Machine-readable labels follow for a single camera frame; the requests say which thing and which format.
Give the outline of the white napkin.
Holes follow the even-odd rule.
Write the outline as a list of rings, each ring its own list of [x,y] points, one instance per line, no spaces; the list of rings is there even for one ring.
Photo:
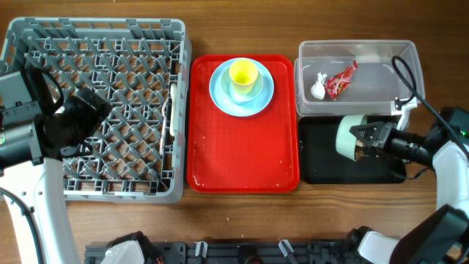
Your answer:
[[[311,87],[311,94],[318,100],[323,100],[325,97],[325,83],[327,80],[327,74],[319,72],[317,74],[317,80]]]

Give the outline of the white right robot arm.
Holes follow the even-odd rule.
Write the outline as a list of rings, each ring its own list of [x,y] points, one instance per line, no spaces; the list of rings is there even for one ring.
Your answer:
[[[351,125],[348,131],[369,152],[414,162],[435,173],[435,212],[402,238],[368,230],[358,254],[370,263],[467,263],[468,111],[443,108],[426,136],[383,121]]]

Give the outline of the red candy wrapper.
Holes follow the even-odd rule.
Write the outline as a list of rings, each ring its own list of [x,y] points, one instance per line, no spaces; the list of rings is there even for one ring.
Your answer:
[[[358,63],[353,60],[351,65],[348,65],[343,71],[327,80],[325,91],[331,100],[337,100],[340,94],[348,88],[357,69]]]

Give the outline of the silver knife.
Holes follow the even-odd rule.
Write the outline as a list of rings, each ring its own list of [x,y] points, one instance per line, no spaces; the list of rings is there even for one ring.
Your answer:
[[[176,106],[177,106],[177,85],[175,83],[170,86],[170,95],[171,95],[171,116],[170,116],[170,126],[169,131],[170,135],[175,137],[175,117],[176,117]]]

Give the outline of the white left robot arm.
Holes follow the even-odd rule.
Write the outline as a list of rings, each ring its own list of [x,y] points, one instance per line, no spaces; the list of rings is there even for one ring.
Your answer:
[[[22,263],[79,263],[62,188],[67,147],[85,145],[112,110],[88,88],[53,99],[41,69],[1,75],[1,195]]]

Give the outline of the yellow plastic cup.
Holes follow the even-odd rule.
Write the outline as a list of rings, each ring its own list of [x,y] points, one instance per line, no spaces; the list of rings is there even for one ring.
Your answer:
[[[258,75],[258,68],[250,59],[236,59],[229,67],[234,90],[240,94],[248,94],[252,90]]]

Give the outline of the rice and meat leftovers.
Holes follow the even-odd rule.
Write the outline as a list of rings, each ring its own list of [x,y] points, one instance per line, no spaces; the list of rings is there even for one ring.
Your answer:
[[[362,141],[357,140],[355,142],[355,154],[354,154],[355,161],[361,159],[362,157],[368,156],[369,155],[368,151],[369,151],[369,147],[366,146]]]

